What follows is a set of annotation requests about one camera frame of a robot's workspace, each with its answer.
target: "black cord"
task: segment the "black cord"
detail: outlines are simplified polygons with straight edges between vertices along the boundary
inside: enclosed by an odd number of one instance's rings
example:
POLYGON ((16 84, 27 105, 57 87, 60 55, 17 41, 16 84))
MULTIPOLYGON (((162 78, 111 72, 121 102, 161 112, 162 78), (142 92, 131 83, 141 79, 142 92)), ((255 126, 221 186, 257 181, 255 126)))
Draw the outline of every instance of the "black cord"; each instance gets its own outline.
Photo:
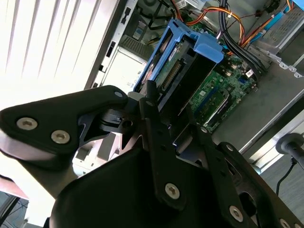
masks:
POLYGON ((291 166, 289 168, 289 170, 287 171, 287 173, 278 181, 277 185, 276 185, 276 194, 277 196, 279 195, 279 191, 280 191, 280 184, 282 183, 282 181, 284 181, 286 179, 286 177, 288 177, 288 175, 290 174, 290 172, 293 170, 294 166, 297 164, 298 162, 296 161, 296 159, 291 158, 291 166))
MULTIPOLYGON (((227 7, 227 0, 220 0, 220 7, 226 8, 227 7)), ((230 51, 236 54, 239 58, 244 60, 249 67, 254 71, 256 79, 259 80, 261 74, 266 72, 264 65, 261 63, 259 59, 257 59, 254 55, 250 52, 242 48, 238 45, 232 37, 228 33, 228 28, 226 25, 226 14, 224 12, 219 13, 219 25, 220 29, 222 30, 222 35, 225 41, 226 46, 230 51)))
POLYGON ((151 20, 150 20, 150 22, 149 22, 149 24, 148 24, 148 28, 149 28, 150 30, 165 29, 165 28, 167 28, 167 26, 168 26, 168 25, 166 24, 166 25, 160 25, 160 26, 152 27, 153 22, 154 22, 156 19, 159 19, 159 17, 158 17, 157 15, 158 15, 158 13, 159 13, 159 11, 161 10, 161 7, 162 7, 162 5, 163 5, 163 1, 159 0, 159 2, 160 2, 160 4, 158 5, 156 11, 155 11, 154 14, 152 15, 152 18, 151 18, 151 20))
POLYGON ((23 207, 27 208, 26 205, 28 205, 28 204, 29 204, 29 203, 26 203, 26 204, 22 205, 21 207, 17 208, 17 209, 14 210, 12 213, 10 213, 8 216, 14 214, 17 210, 19 210, 19 209, 21 209, 21 208, 23 208, 23 207))

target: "electronic component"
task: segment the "electronic component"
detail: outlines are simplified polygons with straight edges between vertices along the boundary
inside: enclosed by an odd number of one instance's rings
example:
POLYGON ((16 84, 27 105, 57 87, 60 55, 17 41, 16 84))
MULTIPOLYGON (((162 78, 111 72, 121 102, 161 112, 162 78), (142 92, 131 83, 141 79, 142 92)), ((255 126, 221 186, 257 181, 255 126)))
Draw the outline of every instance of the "electronic component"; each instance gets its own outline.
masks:
POLYGON ((243 75, 242 60, 225 56, 190 100, 196 121, 213 132, 242 98, 257 90, 255 81, 243 75))
POLYGON ((191 31, 182 22, 171 20, 135 91, 145 95, 147 80, 155 81, 158 108, 162 118, 170 122, 174 118, 171 113, 178 115, 184 109, 205 77, 223 59, 221 50, 210 34, 191 31))

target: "screw hole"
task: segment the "screw hole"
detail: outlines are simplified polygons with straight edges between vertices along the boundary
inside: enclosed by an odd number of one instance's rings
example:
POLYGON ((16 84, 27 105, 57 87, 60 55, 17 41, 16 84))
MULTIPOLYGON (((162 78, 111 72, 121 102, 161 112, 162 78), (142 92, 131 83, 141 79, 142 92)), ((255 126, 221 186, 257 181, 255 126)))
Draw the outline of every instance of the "screw hole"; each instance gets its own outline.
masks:
POLYGON ((161 149, 162 149, 163 151, 167 151, 167 147, 166 147, 165 145, 161 145, 161 149))
POLYGON ((126 120, 123 122, 123 128, 129 128, 133 125, 133 122, 130 120, 126 120))
POLYGON ((148 105, 150 105, 150 106, 153 106, 153 103, 150 102, 150 101, 146 101, 146 103, 147 103, 148 105))
POLYGON ((118 97, 123 97, 123 95, 122 95, 121 93, 117 92, 117 91, 116 91, 114 94, 115 94, 116 96, 118 96, 118 97))

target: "power supply wire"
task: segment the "power supply wire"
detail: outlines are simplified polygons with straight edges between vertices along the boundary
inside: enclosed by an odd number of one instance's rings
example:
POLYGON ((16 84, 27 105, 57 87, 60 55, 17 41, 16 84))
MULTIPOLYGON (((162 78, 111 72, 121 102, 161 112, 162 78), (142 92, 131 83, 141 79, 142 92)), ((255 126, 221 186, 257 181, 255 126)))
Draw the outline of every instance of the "power supply wire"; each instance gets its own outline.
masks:
MULTIPOLYGON (((227 0, 220 1, 220 7, 224 8, 227 5, 227 0)), ((262 73, 266 72, 264 65, 253 54, 238 45, 228 33, 226 25, 226 17, 224 12, 219 13, 219 24, 223 34, 226 46, 232 53, 243 59, 249 67, 254 71, 256 79, 259 80, 262 73)))
POLYGON ((297 164, 298 162, 296 161, 296 159, 294 159, 293 157, 291 158, 291 166, 289 168, 289 170, 287 171, 287 173, 278 181, 277 185, 276 185, 276 194, 277 196, 279 195, 279 191, 280 191, 280 185, 281 183, 288 177, 288 175, 291 173, 291 171, 293 170, 294 166, 297 164))

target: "black mechanical arm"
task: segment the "black mechanical arm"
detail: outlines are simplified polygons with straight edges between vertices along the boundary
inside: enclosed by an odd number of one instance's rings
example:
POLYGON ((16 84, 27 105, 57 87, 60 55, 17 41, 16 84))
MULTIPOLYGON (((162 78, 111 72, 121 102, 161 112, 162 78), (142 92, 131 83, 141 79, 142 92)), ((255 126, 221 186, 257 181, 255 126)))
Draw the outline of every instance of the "black mechanical arm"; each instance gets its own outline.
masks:
POLYGON ((65 169, 87 142, 122 134, 120 156, 60 193, 51 228, 304 227, 234 146, 214 144, 187 109, 169 130, 155 91, 149 82, 147 96, 133 99, 103 86, 0 112, 1 152, 49 172, 65 169))

